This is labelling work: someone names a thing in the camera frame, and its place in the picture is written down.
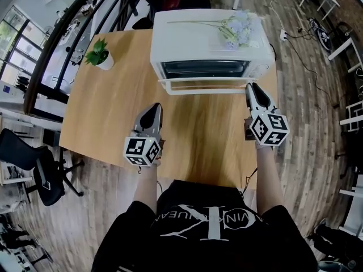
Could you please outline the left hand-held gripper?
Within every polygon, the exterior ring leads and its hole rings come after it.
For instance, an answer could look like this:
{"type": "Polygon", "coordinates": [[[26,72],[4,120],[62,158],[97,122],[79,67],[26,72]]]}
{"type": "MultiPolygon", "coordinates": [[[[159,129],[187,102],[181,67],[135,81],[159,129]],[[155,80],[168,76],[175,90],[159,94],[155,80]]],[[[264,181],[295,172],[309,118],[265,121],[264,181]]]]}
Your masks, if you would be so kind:
{"type": "Polygon", "coordinates": [[[163,108],[154,103],[144,109],[134,123],[134,130],[125,138],[123,156],[131,165],[151,167],[160,158],[162,148],[157,137],[142,132],[161,132],[163,108]]]}

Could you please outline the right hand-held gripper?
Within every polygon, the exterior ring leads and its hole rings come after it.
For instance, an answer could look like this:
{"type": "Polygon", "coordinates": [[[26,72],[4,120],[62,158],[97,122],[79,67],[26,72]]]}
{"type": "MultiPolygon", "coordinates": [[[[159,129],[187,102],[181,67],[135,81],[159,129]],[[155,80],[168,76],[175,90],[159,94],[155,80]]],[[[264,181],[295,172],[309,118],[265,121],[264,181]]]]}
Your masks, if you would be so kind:
{"type": "Polygon", "coordinates": [[[289,135],[286,116],[272,113],[277,107],[273,97],[257,83],[247,83],[246,104],[251,112],[250,130],[261,146],[279,146],[289,135]],[[268,111],[255,110],[257,103],[268,111]]]}

